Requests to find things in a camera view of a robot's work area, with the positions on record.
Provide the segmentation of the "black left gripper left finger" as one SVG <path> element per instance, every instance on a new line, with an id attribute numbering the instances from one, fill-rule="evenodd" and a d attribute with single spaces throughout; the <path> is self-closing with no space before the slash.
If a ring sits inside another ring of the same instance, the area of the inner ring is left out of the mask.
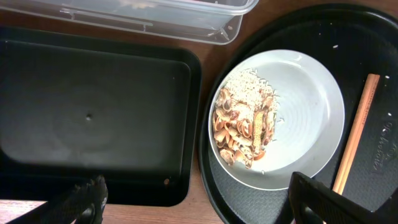
<path id="1" fill-rule="evenodd" d="M 107 200 L 106 182 L 99 175 L 7 224 L 101 224 Z"/>

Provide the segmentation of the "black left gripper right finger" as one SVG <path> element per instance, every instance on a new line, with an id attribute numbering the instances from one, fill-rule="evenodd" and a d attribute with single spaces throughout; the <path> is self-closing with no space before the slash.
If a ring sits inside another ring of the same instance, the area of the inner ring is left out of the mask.
<path id="1" fill-rule="evenodd" d="M 306 208 L 326 223 L 397 223 L 397 191 L 372 212 L 301 172 L 292 173 L 289 202 L 296 223 L 310 221 Z"/>

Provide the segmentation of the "grey round plate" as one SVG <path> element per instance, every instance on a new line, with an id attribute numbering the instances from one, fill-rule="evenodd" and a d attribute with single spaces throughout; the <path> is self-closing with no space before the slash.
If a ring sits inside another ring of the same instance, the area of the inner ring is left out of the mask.
<path id="1" fill-rule="evenodd" d="M 275 90 L 279 109 L 275 134 L 265 156 L 253 162 L 229 166 L 213 139 L 207 121 L 208 152 L 234 180 L 258 190 L 284 190 L 293 172 L 309 177 L 319 173 L 338 148 L 345 123 L 341 90 L 330 71 L 317 59 L 294 50 L 268 50 L 255 54 L 227 72 L 216 89 L 232 75 L 254 70 Z"/>

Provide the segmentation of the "black rectangular tray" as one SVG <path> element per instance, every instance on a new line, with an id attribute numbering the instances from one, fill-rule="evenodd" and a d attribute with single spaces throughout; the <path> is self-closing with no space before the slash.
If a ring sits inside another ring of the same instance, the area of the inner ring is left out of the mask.
<path id="1" fill-rule="evenodd" d="M 102 175 L 114 204 L 188 194 L 201 65 L 189 50 L 1 28 L 1 198 Z"/>

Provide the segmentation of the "nut shells and rice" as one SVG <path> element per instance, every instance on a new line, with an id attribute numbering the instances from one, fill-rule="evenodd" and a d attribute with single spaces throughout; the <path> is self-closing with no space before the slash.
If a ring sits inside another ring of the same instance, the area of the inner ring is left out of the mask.
<path id="1" fill-rule="evenodd" d="M 257 71 L 246 68 L 226 77 L 210 111 L 210 138 L 227 165 L 236 162 L 251 169 L 273 140 L 277 95 Z"/>

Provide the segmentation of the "round black serving tray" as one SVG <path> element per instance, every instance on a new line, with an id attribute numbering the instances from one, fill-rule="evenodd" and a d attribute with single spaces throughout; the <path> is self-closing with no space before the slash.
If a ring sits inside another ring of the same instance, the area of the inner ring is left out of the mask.
<path id="1" fill-rule="evenodd" d="M 324 4 L 292 12 L 266 25 L 232 56 L 244 59 L 273 49 L 297 50 L 335 77 L 345 104 L 346 141 L 366 77 L 380 76 L 343 195 L 374 212 L 397 191 L 397 20 L 374 9 Z M 216 213 L 225 223 L 292 223 L 286 190 L 256 190 L 230 177 L 199 140 L 199 166 Z"/>

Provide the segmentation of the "clear plastic bin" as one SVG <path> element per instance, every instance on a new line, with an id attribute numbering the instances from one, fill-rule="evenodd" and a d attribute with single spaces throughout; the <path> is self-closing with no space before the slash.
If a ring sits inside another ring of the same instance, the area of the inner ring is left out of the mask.
<path id="1" fill-rule="evenodd" d="M 1 0 L 1 9 L 173 39 L 226 45 L 258 0 Z"/>

